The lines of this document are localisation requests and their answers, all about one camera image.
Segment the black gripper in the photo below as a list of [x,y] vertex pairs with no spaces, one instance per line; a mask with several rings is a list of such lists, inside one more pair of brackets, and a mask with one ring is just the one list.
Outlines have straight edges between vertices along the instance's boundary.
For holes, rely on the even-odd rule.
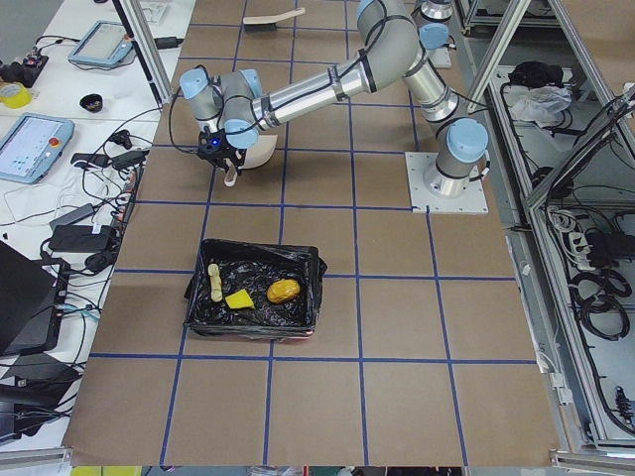
[[228,169],[230,166],[239,169],[244,166],[246,150],[229,144],[223,129],[212,132],[204,126],[198,134],[196,155],[215,168]]

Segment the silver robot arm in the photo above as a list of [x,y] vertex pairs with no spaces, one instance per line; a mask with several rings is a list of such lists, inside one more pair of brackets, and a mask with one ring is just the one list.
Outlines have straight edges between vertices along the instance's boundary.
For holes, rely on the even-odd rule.
[[197,156],[223,170],[225,184],[232,186],[262,132],[401,80],[438,140],[438,155],[424,172],[426,188],[445,198],[461,196],[474,180],[472,170],[489,138],[482,124],[468,118],[464,97],[430,59],[425,29],[443,26],[451,15],[449,2],[423,1],[418,24],[400,1],[362,1],[356,9],[363,42],[357,56],[270,93],[263,91],[254,69],[217,76],[202,66],[186,71],[180,90],[199,127]]
[[415,5],[414,15],[433,23],[446,23],[453,14],[451,0],[421,0]]

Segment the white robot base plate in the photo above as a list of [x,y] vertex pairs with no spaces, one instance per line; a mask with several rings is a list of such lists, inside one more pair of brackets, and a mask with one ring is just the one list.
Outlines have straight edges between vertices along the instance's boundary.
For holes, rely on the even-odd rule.
[[477,165],[467,178],[447,178],[437,169],[437,153],[406,152],[413,213],[483,215],[489,212]]

